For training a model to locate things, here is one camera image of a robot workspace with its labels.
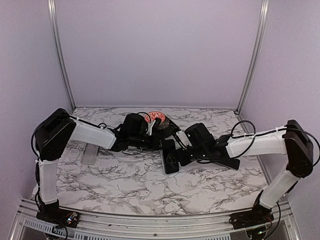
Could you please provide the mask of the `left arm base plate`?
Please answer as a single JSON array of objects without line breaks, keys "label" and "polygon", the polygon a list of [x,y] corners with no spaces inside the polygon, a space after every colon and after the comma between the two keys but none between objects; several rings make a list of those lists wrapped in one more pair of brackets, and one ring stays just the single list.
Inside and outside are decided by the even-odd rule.
[{"label": "left arm base plate", "polygon": [[36,214],[38,220],[53,223],[65,227],[76,228],[80,214],[76,211],[65,209],[44,209]]}]

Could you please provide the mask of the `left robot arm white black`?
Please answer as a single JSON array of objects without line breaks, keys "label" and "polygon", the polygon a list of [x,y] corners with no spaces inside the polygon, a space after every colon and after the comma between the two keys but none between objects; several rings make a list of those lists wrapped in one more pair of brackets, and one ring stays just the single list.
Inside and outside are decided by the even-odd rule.
[{"label": "left robot arm white black", "polygon": [[31,147],[37,156],[38,192],[35,200],[39,211],[53,223],[63,219],[56,190],[57,166],[70,140],[112,152],[121,152],[128,147],[159,150],[161,137],[154,129],[161,122],[158,117],[145,120],[139,113],[130,113],[116,128],[101,128],[58,108],[38,125],[31,138]]}]

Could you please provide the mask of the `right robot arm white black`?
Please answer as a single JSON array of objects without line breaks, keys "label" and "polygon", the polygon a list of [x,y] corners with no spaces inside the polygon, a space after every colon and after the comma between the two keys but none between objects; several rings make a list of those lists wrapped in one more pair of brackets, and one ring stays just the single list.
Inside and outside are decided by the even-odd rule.
[{"label": "right robot arm white black", "polygon": [[272,184],[288,163],[288,156],[249,150],[240,161],[238,170],[218,163],[193,162],[181,167],[173,177],[177,214],[209,214],[252,207],[261,190]]}]

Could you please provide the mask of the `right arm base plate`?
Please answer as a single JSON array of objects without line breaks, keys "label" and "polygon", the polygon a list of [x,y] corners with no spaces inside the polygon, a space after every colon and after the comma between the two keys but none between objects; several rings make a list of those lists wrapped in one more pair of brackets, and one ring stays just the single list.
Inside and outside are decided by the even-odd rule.
[{"label": "right arm base plate", "polygon": [[234,230],[237,230],[270,223],[273,220],[274,216],[271,212],[267,212],[266,215],[263,215],[261,212],[249,210],[231,214],[229,223],[233,226]]}]

